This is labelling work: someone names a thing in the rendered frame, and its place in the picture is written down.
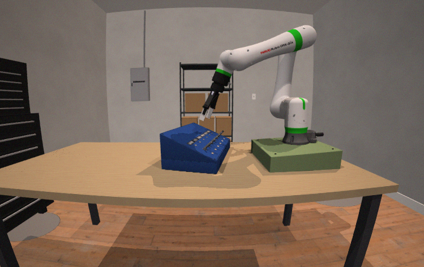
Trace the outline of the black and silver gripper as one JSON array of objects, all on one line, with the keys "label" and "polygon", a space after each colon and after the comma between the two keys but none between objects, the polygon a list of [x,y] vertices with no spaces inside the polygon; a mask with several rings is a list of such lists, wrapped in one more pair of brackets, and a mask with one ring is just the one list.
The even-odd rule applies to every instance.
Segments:
[{"label": "black and silver gripper", "polygon": [[204,121],[205,117],[210,119],[213,109],[215,109],[219,92],[223,93],[225,87],[216,83],[212,83],[211,89],[213,89],[213,91],[210,92],[205,104],[203,105],[203,110],[199,118],[202,121]]}]

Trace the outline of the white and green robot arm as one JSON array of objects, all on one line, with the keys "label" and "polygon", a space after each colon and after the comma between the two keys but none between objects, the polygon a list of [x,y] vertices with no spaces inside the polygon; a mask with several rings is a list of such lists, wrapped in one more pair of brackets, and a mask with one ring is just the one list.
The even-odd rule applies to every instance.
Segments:
[{"label": "white and green robot arm", "polygon": [[278,56],[277,77],[270,112],[276,118],[285,118],[285,136],[282,142],[290,145],[316,143],[317,136],[324,136],[324,133],[307,130],[308,100],[299,97],[289,98],[296,53],[312,46],[315,41],[315,29],[303,25],[255,45],[232,51],[226,50],[219,57],[212,81],[227,87],[228,84],[231,85],[229,80],[234,70],[242,71],[265,59]]}]

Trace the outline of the blue switch panel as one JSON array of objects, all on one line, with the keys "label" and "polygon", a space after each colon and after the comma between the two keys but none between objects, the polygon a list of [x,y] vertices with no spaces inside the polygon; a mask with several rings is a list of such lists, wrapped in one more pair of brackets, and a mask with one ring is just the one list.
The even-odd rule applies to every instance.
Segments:
[{"label": "blue switch panel", "polygon": [[230,148],[223,132],[190,123],[160,133],[162,169],[217,174]]}]

